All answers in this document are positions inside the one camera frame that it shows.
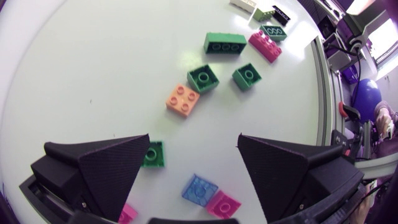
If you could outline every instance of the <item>peach lego brick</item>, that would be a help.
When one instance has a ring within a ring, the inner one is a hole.
[[[166,106],[167,109],[187,117],[191,113],[199,97],[199,93],[184,85],[178,84],[167,99]]]

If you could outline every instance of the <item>purple ball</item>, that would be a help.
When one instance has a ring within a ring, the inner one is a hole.
[[[373,115],[374,109],[381,101],[381,93],[375,81],[365,78],[361,80],[355,87],[351,97],[351,104],[354,103],[356,89],[358,88],[357,97],[353,107],[361,113],[361,123],[367,120],[375,121]]]

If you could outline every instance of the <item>light blue lego brick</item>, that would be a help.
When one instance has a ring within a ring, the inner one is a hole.
[[[217,189],[217,185],[194,174],[182,191],[182,197],[205,207],[212,196],[216,193]]]

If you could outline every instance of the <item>white tabletop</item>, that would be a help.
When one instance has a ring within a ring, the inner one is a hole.
[[[19,220],[43,222],[18,186],[32,175],[30,164],[44,155],[45,142],[149,133],[164,142],[166,167],[139,171],[127,200],[139,213],[134,223],[150,217],[215,219],[181,197],[194,173],[242,203],[233,215],[241,223],[265,223],[235,148],[238,135],[314,145],[318,127],[309,46],[317,27],[296,1],[267,4],[291,18],[273,64],[250,44],[240,56],[204,54],[207,32],[248,39],[260,25],[228,1],[67,1],[25,54],[4,110],[1,169]],[[243,93],[231,76],[249,62],[262,80]],[[200,97],[187,119],[167,110],[175,85],[187,84],[187,71],[206,63],[218,87]]]

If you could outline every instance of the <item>light green lego brick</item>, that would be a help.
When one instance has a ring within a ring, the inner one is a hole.
[[[250,89],[253,84],[261,80],[260,74],[251,63],[236,69],[232,77],[242,91]]]
[[[270,19],[274,13],[275,11],[263,12],[259,8],[257,8],[253,14],[253,19],[262,22],[264,20]]]
[[[164,167],[163,142],[150,142],[141,167]]]
[[[200,68],[188,72],[187,79],[189,85],[199,94],[210,91],[219,84],[216,75],[211,71],[209,65],[204,65]]]
[[[266,35],[271,38],[273,41],[282,41],[286,39],[287,35],[284,30],[280,26],[260,26],[260,30],[262,30]]]
[[[203,48],[206,54],[240,54],[246,46],[240,34],[207,33]]]

